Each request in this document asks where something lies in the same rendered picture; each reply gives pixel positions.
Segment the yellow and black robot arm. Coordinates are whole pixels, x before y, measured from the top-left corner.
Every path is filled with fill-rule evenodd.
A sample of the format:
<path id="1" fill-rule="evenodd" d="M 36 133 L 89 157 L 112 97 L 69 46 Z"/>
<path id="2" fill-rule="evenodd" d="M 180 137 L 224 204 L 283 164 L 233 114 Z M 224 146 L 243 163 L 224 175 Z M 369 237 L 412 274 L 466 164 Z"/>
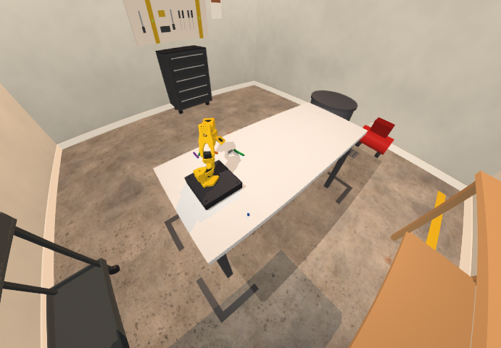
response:
<path id="1" fill-rule="evenodd" d="M 213 175 L 215 169 L 215 148 L 212 131 L 215 129 L 215 118 L 203 119 L 202 124 L 199 125 L 199 151 L 203 163 L 207 166 L 199 167 L 194 171 L 198 175 L 201 185 L 205 188 L 207 186 L 214 186 L 219 176 Z M 207 137 L 204 136 L 204 133 L 207 133 Z M 204 152 L 205 144 L 209 145 L 211 151 Z M 208 175 L 210 177 L 208 177 Z"/>

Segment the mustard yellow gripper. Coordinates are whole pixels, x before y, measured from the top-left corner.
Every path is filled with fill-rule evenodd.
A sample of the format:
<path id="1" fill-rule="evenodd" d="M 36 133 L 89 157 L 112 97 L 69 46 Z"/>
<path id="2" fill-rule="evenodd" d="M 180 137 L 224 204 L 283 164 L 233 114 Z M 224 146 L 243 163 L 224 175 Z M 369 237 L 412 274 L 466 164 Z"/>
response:
<path id="1" fill-rule="evenodd" d="M 224 142 L 226 142 L 226 140 L 222 137 L 222 136 L 218 136 L 218 130 L 214 129 L 214 131 L 212 131 L 212 138 L 214 139 L 214 145 L 216 144 L 216 141 L 222 145 Z"/>

